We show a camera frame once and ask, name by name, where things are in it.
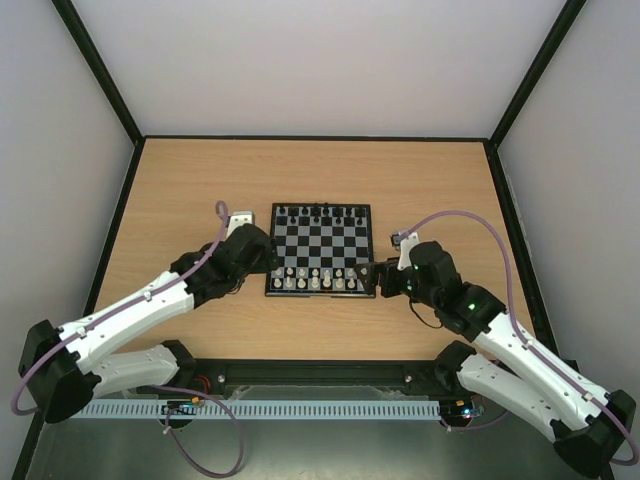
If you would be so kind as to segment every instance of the chessboard frame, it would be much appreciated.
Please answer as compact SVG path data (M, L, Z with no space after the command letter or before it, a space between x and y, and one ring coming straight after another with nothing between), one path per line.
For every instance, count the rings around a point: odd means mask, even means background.
M362 263L371 263L374 261L374 257L373 257L373 217L372 217L372 211L371 211L371 205L370 204L365 204L365 203L328 203L328 202L274 202L271 206L271 227L269 230L269 235L271 236L271 238L276 238L276 229L278 227L278 225L276 224L276 218L278 217L278 213L277 213L277 209L279 207L285 207L287 208L287 213L288 213L288 209L291 207L299 207L299 208L303 208L303 207L307 207L307 208L312 208L314 206L319 206L319 207L328 207L331 209L331 211L333 211L334 207L339 207L339 208L345 208L345 207L351 207L353 209L355 208L364 208L365 210L365 219L366 219L366 224L364 225L364 227L367 229L367 234L366 234L366 238L367 238L367 258L363 258ZM319 227L323 227L323 225L310 225L309 227L312 226L319 226ZM325 267L325 266L318 266L318 269L320 269L320 271L324 270L325 268L331 268L332 270L335 270L336 267ZM364 289L361 287L359 289L356 290L348 290L345 286L345 288L340 291L340 290L325 290L323 288L319 288L318 290L314 290L314 291L309 291L308 289L299 289L299 288L293 288L293 289L282 289L282 290L275 290L272 285L273 278L271 275L271 272L266 274L266 278L265 278L265 286L264 286L264 292L265 295L268 297L315 297L315 296L319 296L319 297L325 297L325 296L329 296L329 297L336 297L336 298L375 298L376 294L375 292L373 294L367 294Z

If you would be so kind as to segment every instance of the metal surface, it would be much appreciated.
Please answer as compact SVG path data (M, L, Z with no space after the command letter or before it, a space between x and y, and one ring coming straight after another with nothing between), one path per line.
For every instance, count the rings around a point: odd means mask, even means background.
M237 480L577 480L549 442L515 417L473 433L435 422L243 421L248 452ZM68 420L42 432L30 480L196 480L155 420ZM208 468L237 455L228 421L192 422L178 433Z

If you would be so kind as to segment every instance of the chessboard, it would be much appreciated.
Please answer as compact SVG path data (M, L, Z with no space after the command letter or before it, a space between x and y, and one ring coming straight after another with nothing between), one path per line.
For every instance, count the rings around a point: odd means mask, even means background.
M373 262L371 206L274 203L271 238L282 267L267 273L267 296L375 297L353 267Z

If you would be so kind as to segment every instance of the black metal bar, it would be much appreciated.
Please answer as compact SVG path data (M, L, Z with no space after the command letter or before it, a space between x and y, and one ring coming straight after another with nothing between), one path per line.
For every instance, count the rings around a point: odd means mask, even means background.
M67 26L67 29L75 40L76 45L78 45L82 56L89 65L89 68L91 68L91 71L100 84L100 87L102 87L102 91L107 96L107 99L120 119L120 122L122 122L122 126L129 135L131 142L134 145L139 143L143 139L142 133L131 116L127 105L124 103L124 99L122 98L122 95L120 95L118 87L116 87L113 78L111 78L107 67L100 57L100 53L98 53L98 49L93 43L93 40L91 40L89 32L85 28L84 23L82 23L82 19L80 18L80 15L78 15L73 3L71 3L71 0L51 1L56 7L56 10L58 10L60 18L62 18L62 21Z
M329 142L461 142L480 143L482 137L392 137L366 135L147 135L148 139L172 140L303 140Z
M536 338L557 355L558 347L553 337L549 317L547 316L547 311L542 300L542 293L540 292L538 280L533 270L529 248L527 247L527 242L522 232L520 219L518 218L513 198L509 191L507 178L502 168L502 162L498 155L498 148L492 145L491 142L485 142L484 148Z
M520 110L524 107L529 95L533 92L538 80L542 77L547 65L549 65L549 62L555 55L556 50L558 50L562 40L567 35L571 25L573 25L573 22L586 2L587 0L567 0L564 7L562 7L558 18L547 34L547 38L545 38L542 43L540 50L538 50L538 53L533 59L533 63L531 63L529 70L527 70L520 86L516 90L511 102L509 102L509 106L502 115L496 130L491 136L491 142L497 147L500 146L507 136L509 129L520 113Z
M116 236L118 235L118 230L120 229L120 223L122 222L124 209L127 205L127 200L129 199L131 187L133 186L133 179L136 176L136 171L138 170L138 165L140 164L140 157L142 156L144 145L145 139L143 137L142 140L136 144L133 150L131 162L129 163L129 169L127 170L127 174L124 177L122 189L120 190L120 196L118 197L118 203L116 204L116 210L113 214L113 218L111 219L111 224L109 225L107 239L104 242L102 254L100 255L100 260L98 261L98 268L96 269L96 274L93 277L93 283L91 284L91 289L89 290L89 296L87 298L83 316L93 313L93 309L96 307L96 302L98 301L98 296L100 295L100 288L102 288L102 281L104 280L104 276L107 272L107 266L109 265L109 259L111 258L113 246L116 243Z

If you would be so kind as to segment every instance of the black frame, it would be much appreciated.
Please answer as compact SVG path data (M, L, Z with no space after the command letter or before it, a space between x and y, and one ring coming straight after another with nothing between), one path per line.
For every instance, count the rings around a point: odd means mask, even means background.
M586 0L567 0L560 11L557 20L540 47L535 59L524 76L520 86L516 90L509 106L504 112L498 126L491 138L471 137L366 137L366 136L289 136L289 135L143 135L136 125L133 116L127 108L113 78L104 64L89 32L85 28L82 19L71 0L51 0L60 18L66 25L69 33L75 40L80 52L85 58L89 68L100 84L105 96L120 119L123 128L127 132L134 152L129 164L115 213L109 228L107 239L100 256L100 261L94 276L91 290L84 309L84 315L91 313L96 305L100 288L107 270L107 265L115 244L124 215L129 193L133 186L140 157L147 138L188 138L188 139L228 139L228 140L326 140L326 141L374 141L374 142L481 142L484 145L489 169L493 177L498 201L505 221L507 234L516 267L522 282L527 307L531 314L531 320L536 337L554 353L558 353L557 345L551 330L551 325L544 307L540 288L533 270L528 246L522 232L516 208L509 191L505 172L498 154L498 147L506 137L518 114L524 107L538 80L543 75L546 67L553 58L562 40L569 32L573 22L580 13ZM432 361L413 362L318 362L318 361L269 361L269 360L203 360L202 367L208 371L220 371L226 375L226 383L256 383L282 385L289 384L306 385L358 385L356 377L365 377L369 383L379 384L392 388L404 388L409 394L431 394L437 398L447 400L451 395L443 391L435 381L425 379L422 383L405 381L407 375L412 373L417 377L417 369L422 371L432 370ZM36 414L24 442L22 452L16 464L12 478L22 480L26 478L29 465L33 457L38 437L43 426L43 417ZM607 468L601 477L603 480L612 480L613 473Z

